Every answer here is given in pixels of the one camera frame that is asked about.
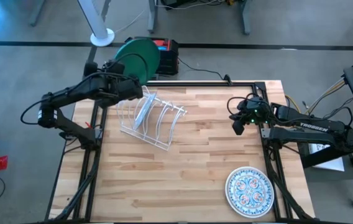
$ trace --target white wire dish rack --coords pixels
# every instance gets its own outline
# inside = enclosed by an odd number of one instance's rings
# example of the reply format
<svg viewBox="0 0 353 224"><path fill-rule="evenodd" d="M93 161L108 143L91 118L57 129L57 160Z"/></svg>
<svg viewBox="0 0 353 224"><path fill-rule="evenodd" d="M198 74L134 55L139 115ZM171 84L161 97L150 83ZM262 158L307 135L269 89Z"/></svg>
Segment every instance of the white wire dish rack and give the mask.
<svg viewBox="0 0 353 224"><path fill-rule="evenodd" d="M154 97L146 86L142 87L142 91L144 96L141 99L124 100L117 104L117 115L120 120L121 131L168 151L172 143L175 124L187 111L183 109L183 106L177 107L170 101L163 101L157 96ZM150 97L154 98L146 113L143 114L143 121L136 124L138 122L137 117L143 109L142 105L150 101Z"/></svg>

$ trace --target gray floor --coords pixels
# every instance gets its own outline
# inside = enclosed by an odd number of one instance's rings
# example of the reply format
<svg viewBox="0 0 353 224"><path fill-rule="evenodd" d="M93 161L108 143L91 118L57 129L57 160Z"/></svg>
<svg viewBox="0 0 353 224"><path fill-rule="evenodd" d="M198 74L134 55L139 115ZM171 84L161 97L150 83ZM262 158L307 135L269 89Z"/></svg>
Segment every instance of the gray floor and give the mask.
<svg viewBox="0 0 353 224"><path fill-rule="evenodd" d="M98 10L104 1L95 1ZM147 5L143 0L113 0L106 24L117 30ZM87 42L91 33L77 1L47 1L37 27L27 24L30 3L0 1L0 40ZM237 8L197 7L165 12L159 9L153 36L179 42L238 44L353 45L353 1L256 0L252 35L243 36ZM148 35L147 11L116 41ZM9 156L0 176L7 184L0 199L0 223L35 222L44 218L64 142L56 130L26 126L22 111L48 91L73 85L81 78L89 47L0 47L0 156ZM102 63L117 49L98 49ZM312 102L353 65L353 51L180 49L180 57L196 68L230 74L234 80L282 80L286 94L300 104ZM179 80L216 80L181 65ZM326 98L315 114L324 115L352 95L347 87ZM71 116L73 107L65 108ZM37 109L26 119L33 121ZM336 119L347 120L346 114ZM309 182L316 216L353 223L353 181Z"/></svg>

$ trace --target patterned plate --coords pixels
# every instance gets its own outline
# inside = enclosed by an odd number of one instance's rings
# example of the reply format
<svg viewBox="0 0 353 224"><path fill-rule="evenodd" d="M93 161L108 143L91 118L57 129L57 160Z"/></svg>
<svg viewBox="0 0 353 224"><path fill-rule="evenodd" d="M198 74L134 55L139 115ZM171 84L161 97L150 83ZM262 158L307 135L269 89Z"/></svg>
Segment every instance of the patterned plate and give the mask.
<svg viewBox="0 0 353 224"><path fill-rule="evenodd" d="M253 167L240 167L231 172L225 192L231 207L247 218L265 215L275 199L268 177Z"/></svg>

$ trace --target butcher block tabletop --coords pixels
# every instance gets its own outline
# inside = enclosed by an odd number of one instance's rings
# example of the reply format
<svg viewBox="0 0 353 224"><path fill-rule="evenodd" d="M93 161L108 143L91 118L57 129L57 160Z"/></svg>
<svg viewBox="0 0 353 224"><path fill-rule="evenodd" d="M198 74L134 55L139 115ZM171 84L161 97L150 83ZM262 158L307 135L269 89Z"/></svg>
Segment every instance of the butcher block tabletop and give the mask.
<svg viewBox="0 0 353 224"><path fill-rule="evenodd" d="M264 82L269 102L285 105L281 81ZM256 219L239 215L225 196L225 182L234 169L251 166L267 173L258 126L245 126L243 135L236 136L226 109L229 98L246 96L252 92L251 87L165 86L149 90L157 91L162 100L183 106L187 114L176 122L172 145L165 151L120 132L116 107L108 109L91 222L274 221L273 209ZM231 101L232 111L237 111L238 102ZM86 127L93 105L90 100L76 103L73 121ZM171 115L165 115L163 122L167 125L172 120ZM76 146L78 141L65 150ZM280 150L280 155L288 190L313 217L300 156L290 150ZM83 156L82 149L63 156L49 218L57 216L75 194ZM276 191L285 217L282 195L277 188ZM85 213L87 194L88 190L83 197L81 216Z"/></svg>

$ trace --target dish rack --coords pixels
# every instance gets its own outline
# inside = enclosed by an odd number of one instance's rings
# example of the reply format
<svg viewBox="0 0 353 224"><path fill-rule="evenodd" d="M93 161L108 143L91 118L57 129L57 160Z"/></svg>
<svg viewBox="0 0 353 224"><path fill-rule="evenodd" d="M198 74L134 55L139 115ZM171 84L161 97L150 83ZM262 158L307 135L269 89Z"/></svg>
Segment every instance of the dish rack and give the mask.
<svg viewBox="0 0 353 224"><path fill-rule="evenodd" d="M146 112L144 115L144 119L142 123L140 124L139 128L134 130L134 125L137 120L137 116L140 112L138 110L140 105L144 105L147 100L149 100L151 94L149 92L149 89L146 86L142 87L142 91L144 92L144 96L139 99L139 100L124 100L120 101L117 104L117 115L120 121L121 125L121 131L123 133L127 133L131 136L137 137L147 143L150 143L154 146L157 146L161 149L164 149L166 151L169 150L171 142L172 142L172 137L173 137L173 132L175 128L175 124L177 123L177 120L184 116L187 111L183 109L183 106L177 107L175 106L172 102L170 101L163 101L157 96L153 99L149 110ZM158 114L156 126L155 126L155 131L154 133L151 133L148 129L149 123L151 119L154 119L153 116L155 117L157 114L153 113L152 111L154 108L160 108L160 113ZM173 112L175 115L173 117L173 120L171 122L171 127L169 130L168 134L168 140L164 141L166 139L161 138L160 133L162 129L163 124L163 119L164 116L166 115L167 112Z"/></svg>

